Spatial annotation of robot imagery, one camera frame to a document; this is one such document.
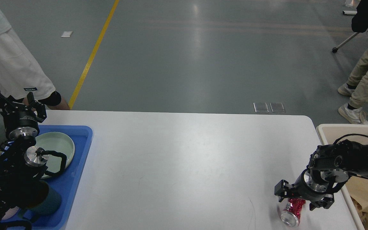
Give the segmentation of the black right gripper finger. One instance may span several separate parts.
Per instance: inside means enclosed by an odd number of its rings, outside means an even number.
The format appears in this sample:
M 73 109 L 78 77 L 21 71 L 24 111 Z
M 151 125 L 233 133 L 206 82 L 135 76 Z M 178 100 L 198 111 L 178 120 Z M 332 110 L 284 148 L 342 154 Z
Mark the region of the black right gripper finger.
M 316 208 L 324 208 L 329 209 L 334 203 L 334 195 L 325 195 L 324 198 L 318 201 L 314 201 L 310 203 L 309 210 L 313 211 Z
M 286 198 L 299 198 L 298 191 L 286 180 L 280 180 L 274 186 L 274 195 L 278 197 L 278 202 L 282 202 Z

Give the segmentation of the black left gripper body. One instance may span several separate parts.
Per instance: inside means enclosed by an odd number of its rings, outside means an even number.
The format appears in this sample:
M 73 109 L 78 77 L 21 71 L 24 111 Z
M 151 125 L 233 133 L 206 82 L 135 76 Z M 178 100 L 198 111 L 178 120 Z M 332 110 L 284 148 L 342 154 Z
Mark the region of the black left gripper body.
M 37 137 L 40 133 L 37 116 L 32 111 L 16 111 L 4 115 L 5 136 L 16 140 L 20 136 Z

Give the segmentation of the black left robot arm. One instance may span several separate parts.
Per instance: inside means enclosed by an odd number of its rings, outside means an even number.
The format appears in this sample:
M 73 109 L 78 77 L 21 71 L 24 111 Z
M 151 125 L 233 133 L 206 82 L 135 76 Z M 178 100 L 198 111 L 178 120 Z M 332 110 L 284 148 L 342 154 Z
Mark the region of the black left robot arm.
M 18 103 L 0 91 L 0 114 L 8 141 L 7 149 L 0 152 L 0 230 L 15 226 L 32 229 L 31 221 L 2 222 L 11 208 L 42 205 L 48 207 L 42 215 L 50 215 L 61 204 L 60 197 L 47 202 L 50 187 L 41 178 L 43 175 L 60 176 L 65 170 L 67 156 L 37 147 L 38 124 L 46 119 L 47 113 L 45 105 L 35 100 L 31 92 L 27 100 L 28 104 Z

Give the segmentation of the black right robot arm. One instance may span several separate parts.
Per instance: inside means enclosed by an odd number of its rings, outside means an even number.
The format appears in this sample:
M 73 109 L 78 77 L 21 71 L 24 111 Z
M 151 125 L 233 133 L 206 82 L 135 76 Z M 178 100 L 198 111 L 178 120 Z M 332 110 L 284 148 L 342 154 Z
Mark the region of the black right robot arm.
M 274 187 L 279 202 L 300 198 L 310 202 L 310 210 L 328 209 L 350 177 L 368 180 L 368 144 L 351 141 L 344 135 L 333 144 L 319 145 L 294 184 L 281 180 Z

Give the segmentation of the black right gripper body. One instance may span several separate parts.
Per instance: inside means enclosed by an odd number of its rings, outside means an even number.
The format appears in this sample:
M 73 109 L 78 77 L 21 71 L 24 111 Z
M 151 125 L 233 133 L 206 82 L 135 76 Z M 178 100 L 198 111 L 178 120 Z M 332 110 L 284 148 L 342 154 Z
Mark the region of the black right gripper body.
M 329 183 L 321 176 L 312 176 L 310 170 L 305 169 L 295 181 L 295 189 L 300 198 L 314 202 L 329 195 L 327 192 Z

